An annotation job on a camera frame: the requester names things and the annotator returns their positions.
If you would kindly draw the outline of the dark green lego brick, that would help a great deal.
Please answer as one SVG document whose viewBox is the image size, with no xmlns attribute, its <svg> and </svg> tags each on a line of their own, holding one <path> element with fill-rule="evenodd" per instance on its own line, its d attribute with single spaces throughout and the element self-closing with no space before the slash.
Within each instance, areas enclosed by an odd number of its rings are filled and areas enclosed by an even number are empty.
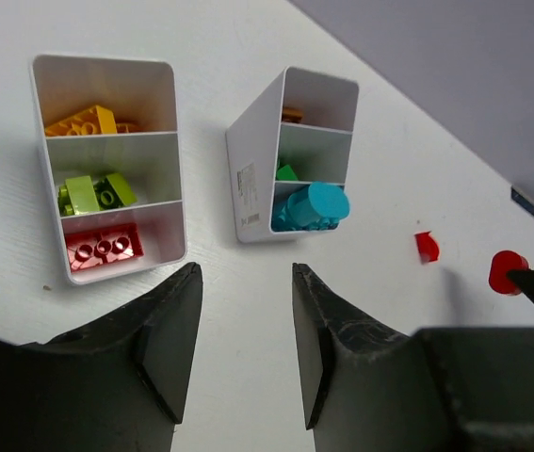
<svg viewBox="0 0 534 452">
<path fill-rule="evenodd" d="M 299 178 L 290 164 L 285 164 L 285 163 L 282 163 L 281 161 L 278 161 L 277 169 L 275 172 L 275 179 L 277 181 L 295 182 Z"/>
</svg>

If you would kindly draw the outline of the lime lego brick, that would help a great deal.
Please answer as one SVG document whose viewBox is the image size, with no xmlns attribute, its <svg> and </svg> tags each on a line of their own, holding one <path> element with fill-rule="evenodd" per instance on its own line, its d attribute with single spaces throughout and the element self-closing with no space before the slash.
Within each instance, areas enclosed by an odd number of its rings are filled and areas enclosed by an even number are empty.
<svg viewBox="0 0 534 452">
<path fill-rule="evenodd" d="M 60 215 L 69 217 L 100 211 L 94 185 L 89 175 L 68 178 L 57 190 Z"/>
<path fill-rule="evenodd" d="M 107 174 L 93 187 L 101 210 L 127 207 L 138 201 L 135 192 L 119 172 Z"/>
</svg>

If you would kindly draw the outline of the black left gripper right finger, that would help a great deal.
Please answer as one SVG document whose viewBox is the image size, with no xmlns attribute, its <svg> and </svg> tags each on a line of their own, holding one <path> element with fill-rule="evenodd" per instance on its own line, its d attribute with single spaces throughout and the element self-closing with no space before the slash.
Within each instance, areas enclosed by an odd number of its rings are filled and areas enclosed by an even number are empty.
<svg viewBox="0 0 534 452">
<path fill-rule="evenodd" d="M 292 267 L 304 423 L 319 451 L 534 451 L 534 328 L 406 335 Z"/>
</svg>

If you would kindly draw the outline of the yellow long lego brick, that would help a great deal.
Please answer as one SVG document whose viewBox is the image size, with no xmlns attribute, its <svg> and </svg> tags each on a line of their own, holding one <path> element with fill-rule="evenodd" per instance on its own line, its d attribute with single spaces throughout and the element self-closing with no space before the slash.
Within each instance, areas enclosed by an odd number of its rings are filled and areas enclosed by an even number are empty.
<svg viewBox="0 0 534 452">
<path fill-rule="evenodd" d="M 114 113 L 100 105 L 93 105 L 44 128 L 44 134 L 47 137 L 81 137 L 117 133 Z"/>
</svg>

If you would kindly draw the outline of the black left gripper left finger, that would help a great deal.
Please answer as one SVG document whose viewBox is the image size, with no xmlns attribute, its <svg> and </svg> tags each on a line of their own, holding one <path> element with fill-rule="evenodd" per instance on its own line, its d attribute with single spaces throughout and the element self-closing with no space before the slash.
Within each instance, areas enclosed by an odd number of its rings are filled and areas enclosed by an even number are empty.
<svg viewBox="0 0 534 452">
<path fill-rule="evenodd" d="M 0 451 L 168 451 L 202 310 L 189 263 L 44 344 L 0 340 Z"/>
</svg>

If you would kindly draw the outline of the blue round toy piece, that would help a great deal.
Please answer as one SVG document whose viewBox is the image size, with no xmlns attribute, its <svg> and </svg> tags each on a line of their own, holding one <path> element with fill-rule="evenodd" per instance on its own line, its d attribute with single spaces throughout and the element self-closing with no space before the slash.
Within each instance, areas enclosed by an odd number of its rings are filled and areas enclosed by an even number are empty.
<svg viewBox="0 0 534 452">
<path fill-rule="evenodd" d="M 323 219 L 341 220 L 350 213 L 350 203 L 340 186 L 313 182 L 287 200 L 289 217 L 300 227 Z"/>
</svg>

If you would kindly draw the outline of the red long lego brick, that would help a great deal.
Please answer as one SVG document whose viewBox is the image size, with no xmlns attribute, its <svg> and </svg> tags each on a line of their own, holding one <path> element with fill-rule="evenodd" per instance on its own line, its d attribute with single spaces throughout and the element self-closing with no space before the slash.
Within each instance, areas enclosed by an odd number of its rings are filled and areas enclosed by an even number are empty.
<svg viewBox="0 0 534 452">
<path fill-rule="evenodd" d="M 71 272 L 138 259 L 145 252 L 136 223 L 65 235 Z"/>
</svg>

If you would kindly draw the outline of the yellow curved lego brick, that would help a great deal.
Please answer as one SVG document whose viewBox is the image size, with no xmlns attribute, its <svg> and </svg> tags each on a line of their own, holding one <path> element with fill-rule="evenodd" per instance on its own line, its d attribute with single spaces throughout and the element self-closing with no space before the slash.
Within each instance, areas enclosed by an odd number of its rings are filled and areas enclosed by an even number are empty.
<svg viewBox="0 0 534 452">
<path fill-rule="evenodd" d="M 117 122 L 116 129 L 118 134 L 131 134 L 142 131 L 142 129 L 136 123 L 130 121 Z"/>
</svg>

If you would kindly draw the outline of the brown long lego brick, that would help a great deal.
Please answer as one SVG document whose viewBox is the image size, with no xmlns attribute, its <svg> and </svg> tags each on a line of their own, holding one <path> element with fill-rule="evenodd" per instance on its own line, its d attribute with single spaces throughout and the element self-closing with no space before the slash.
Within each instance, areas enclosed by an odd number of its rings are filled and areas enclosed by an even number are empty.
<svg viewBox="0 0 534 452">
<path fill-rule="evenodd" d="M 282 108 L 282 122 L 301 123 L 303 118 L 304 114 L 300 109 L 290 106 Z"/>
</svg>

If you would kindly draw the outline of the small red sloped lego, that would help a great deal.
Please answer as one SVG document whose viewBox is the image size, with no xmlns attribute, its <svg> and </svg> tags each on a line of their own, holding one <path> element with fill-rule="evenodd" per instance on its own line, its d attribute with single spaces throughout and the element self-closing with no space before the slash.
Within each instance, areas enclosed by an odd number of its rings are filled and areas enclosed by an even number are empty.
<svg viewBox="0 0 534 452">
<path fill-rule="evenodd" d="M 422 264 L 432 263 L 439 260 L 440 248 L 437 241 L 431 235 L 431 231 L 416 233 L 414 239 L 419 259 Z"/>
</svg>

